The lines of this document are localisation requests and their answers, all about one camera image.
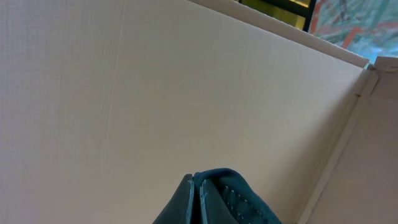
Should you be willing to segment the black shorts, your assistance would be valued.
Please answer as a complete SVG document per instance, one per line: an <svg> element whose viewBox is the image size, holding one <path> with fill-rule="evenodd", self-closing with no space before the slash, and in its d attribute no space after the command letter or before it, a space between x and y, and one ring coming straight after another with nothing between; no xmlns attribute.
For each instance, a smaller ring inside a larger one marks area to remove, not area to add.
<svg viewBox="0 0 398 224"><path fill-rule="evenodd" d="M276 214L235 170L221 168L195 173L193 181L199 199L200 186L204 180L214 183L239 224L281 224Z"/></svg>

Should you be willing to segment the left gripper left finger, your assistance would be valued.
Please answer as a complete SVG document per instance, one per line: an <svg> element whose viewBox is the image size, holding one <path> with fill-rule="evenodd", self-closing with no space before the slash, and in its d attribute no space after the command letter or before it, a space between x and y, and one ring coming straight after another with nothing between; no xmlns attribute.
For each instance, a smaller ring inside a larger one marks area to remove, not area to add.
<svg viewBox="0 0 398 224"><path fill-rule="evenodd" d="M153 224L190 224L194 198L193 176L187 174Z"/></svg>

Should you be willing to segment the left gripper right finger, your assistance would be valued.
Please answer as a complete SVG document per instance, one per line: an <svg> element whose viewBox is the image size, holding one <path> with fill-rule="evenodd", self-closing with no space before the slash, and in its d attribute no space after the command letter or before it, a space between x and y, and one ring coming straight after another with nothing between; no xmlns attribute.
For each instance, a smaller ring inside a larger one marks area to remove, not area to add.
<svg viewBox="0 0 398 224"><path fill-rule="evenodd" d="M202 224L238 224L211 180L200 186L200 211Z"/></svg>

